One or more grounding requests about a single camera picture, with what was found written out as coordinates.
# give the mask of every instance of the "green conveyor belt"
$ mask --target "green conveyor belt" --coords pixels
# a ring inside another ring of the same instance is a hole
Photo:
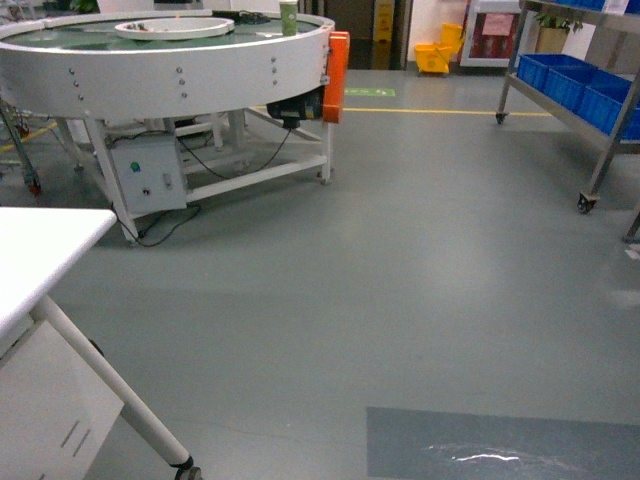
[[[13,35],[2,40],[4,43],[31,48],[55,48],[63,50],[161,50],[215,47],[223,45],[238,45],[268,40],[262,34],[279,34],[282,32],[280,20],[273,19],[260,25],[235,25],[235,31],[219,37],[197,38],[190,40],[130,40],[116,35],[114,27],[120,23],[135,21],[135,19],[110,22],[83,23],[67,25],[48,30]],[[318,28],[317,25],[298,21],[298,32],[310,32]]]

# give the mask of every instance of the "yellow mop bucket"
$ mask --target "yellow mop bucket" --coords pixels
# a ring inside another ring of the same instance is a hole
[[[449,73],[451,55],[460,51],[462,42],[462,27],[452,23],[443,23],[440,43],[416,45],[418,72]]]
[[[418,72],[449,73],[452,48],[439,43],[416,45]]]
[[[455,55],[460,51],[464,39],[462,38],[462,26],[453,23],[443,23],[440,33],[440,43],[451,47],[451,54]]]

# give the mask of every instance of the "doorway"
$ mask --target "doorway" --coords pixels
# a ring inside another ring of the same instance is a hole
[[[413,0],[393,1],[391,41],[375,41],[376,0],[305,0],[305,13],[336,22],[336,29],[351,34],[349,68],[352,70],[404,70],[407,65],[409,25]]]

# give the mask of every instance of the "yellow floor line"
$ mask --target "yellow floor line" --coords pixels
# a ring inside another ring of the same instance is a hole
[[[50,123],[49,125],[47,125],[46,127],[42,127],[38,130],[36,130],[33,133],[30,133],[29,135],[27,135],[26,137],[24,137],[22,139],[23,142],[28,142],[31,139],[34,139],[36,137],[39,137],[40,135],[42,135],[43,133],[48,132],[49,130],[53,130],[54,128],[56,128],[58,126],[58,124],[56,122]],[[15,148],[15,146],[13,144],[11,145],[5,145],[4,147],[0,147],[0,153],[4,153],[4,152],[8,152],[9,150]]]
[[[345,112],[369,112],[369,113],[422,113],[431,115],[495,115],[495,111],[485,110],[421,110],[414,108],[356,108],[345,107]],[[550,117],[546,112],[510,112],[516,117]]]

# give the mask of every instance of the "green cup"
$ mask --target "green cup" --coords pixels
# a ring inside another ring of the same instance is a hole
[[[290,37],[298,32],[298,0],[280,0],[282,35]]]

